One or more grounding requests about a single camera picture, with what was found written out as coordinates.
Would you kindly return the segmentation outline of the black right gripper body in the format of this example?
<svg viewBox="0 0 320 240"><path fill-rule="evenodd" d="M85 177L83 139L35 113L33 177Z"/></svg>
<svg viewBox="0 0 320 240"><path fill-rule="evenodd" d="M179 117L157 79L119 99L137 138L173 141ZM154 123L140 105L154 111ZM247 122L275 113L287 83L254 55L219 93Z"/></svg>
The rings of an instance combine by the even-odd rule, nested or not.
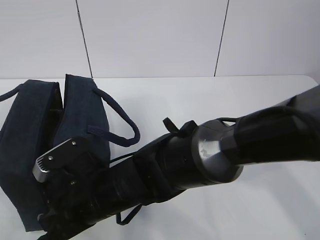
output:
<svg viewBox="0 0 320 240"><path fill-rule="evenodd" d="M140 204L125 199L116 189L119 174L111 173L94 154L85 152L40 184L47 210L38 222L45 231L41 240L69 240L109 217L127 225Z"/></svg>

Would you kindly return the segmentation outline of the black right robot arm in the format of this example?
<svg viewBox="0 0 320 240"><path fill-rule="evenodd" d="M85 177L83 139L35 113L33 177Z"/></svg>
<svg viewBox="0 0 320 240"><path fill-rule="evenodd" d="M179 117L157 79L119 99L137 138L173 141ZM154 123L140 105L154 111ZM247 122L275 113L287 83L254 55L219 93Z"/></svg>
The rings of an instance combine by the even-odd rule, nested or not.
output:
<svg viewBox="0 0 320 240"><path fill-rule="evenodd" d="M84 137L72 137L35 161L48 211L38 216L44 240L68 240L115 216L128 224L141 207L187 189L236 180L245 165L320 159L320 88L251 114L176 127L107 165Z"/></svg>

